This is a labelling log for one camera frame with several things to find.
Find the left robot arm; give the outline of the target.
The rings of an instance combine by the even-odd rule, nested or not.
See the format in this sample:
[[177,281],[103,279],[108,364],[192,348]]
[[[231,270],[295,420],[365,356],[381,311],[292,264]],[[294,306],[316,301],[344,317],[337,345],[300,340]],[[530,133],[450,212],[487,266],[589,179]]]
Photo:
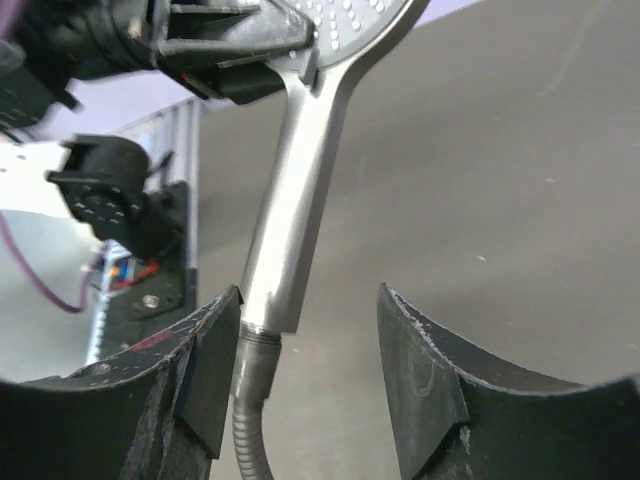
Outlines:
[[[73,80],[159,71],[200,98],[247,103],[281,84],[266,62],[312,44],[313,22],[284,1],[5,1],[1,129],[75,109]],[[47,177],[71,214],[136,257],[164,255],[184,232],[145,192],[149,158],[116,136],[79,135]]]

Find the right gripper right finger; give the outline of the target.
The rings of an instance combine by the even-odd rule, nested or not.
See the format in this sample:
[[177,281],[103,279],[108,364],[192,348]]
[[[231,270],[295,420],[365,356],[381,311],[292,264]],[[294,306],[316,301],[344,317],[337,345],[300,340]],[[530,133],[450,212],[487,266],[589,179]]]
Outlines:
[[501,359],[381,285],[384,383],[405,479],[635,479],[639,378],[580,385]]

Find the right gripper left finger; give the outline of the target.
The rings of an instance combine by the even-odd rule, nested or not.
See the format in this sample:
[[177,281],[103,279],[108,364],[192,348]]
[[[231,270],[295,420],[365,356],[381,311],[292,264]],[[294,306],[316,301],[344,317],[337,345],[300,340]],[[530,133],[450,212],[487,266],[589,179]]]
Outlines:
[[4,479],[206,479],[220,455],[241,296],[66,378],[1,384]]

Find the grey shower head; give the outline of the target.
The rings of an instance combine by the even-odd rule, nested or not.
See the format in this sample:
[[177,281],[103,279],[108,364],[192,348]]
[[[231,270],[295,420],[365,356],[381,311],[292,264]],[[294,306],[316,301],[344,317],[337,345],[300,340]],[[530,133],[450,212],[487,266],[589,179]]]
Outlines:
[[242,321],[258,335],[296,332],[349,101],[427,7],[422,0],[292,5],[314,32],[309,48],[267,64],[287,99],[240,286]]

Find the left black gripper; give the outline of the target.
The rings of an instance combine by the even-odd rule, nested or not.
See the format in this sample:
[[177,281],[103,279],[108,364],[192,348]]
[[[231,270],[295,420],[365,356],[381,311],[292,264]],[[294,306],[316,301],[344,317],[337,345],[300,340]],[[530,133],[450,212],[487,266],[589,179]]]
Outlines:
[[282,89],[266,62],[312,43],[311,20],[279,1],[91,1],[74,76],[157,70],[203,99],[248,104]]

